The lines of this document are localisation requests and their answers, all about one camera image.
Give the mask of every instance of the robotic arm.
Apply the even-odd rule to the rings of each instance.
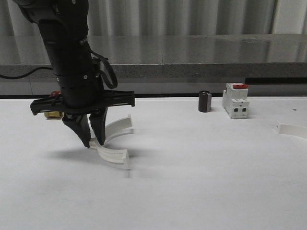
[[[34,115],[61,111],[63,122],[89,148],[91,127],[101,145],[105,141],[107,108],[134,106],[134,92],[105,90],[117,87],[115,73],[107,58],[90,49],[88,35],[88,0],[14,0],[23,15],[38,24],[61,95],[35,100],[30,105]],[[100,63],[106,72],[100,69]]]

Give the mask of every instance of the red switch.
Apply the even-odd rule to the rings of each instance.
[[[234,84],[234,85],[232,85],[232,88],[236,89],[236,90],[247,89],[248,85],[246,85],[246,84]]]
[[[60,94],[61,94],[61,91],[52,91],[52,93],[50,94],[50,97],[58,96]]]

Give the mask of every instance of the white arc-shaped piece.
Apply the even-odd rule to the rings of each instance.
[[[277,132],[279,134],[287,134],[307,139],[307,128],[303,126],[295,126],[290,124],[277,123]]]
[[[132,127],[131,116],[120,119],[106,126],[106,141],[105,144],[110,140],[114,134],[119,131]],[[124,168],[129,169],[129,154],[127,149],[108,149],[100,145],[97,138],[90,140],[90,148],[96,149],[99,156],[107,162],[123,164]]]

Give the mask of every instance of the black cylinder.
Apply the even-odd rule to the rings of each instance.
[[[198,110],[202,113],[210,112],[212,94],[209,91],[200,91],[198,97]]]

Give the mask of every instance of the white table surface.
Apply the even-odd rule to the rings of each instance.
[[[250,98],[230,119],[213,98],[137,99],[131,170],[104,162],[59,120],[32,116],[31,100],[0,100],[0,230],[306,230],[307,140],[279,135],[276,120],[307,127],[307,98]]]

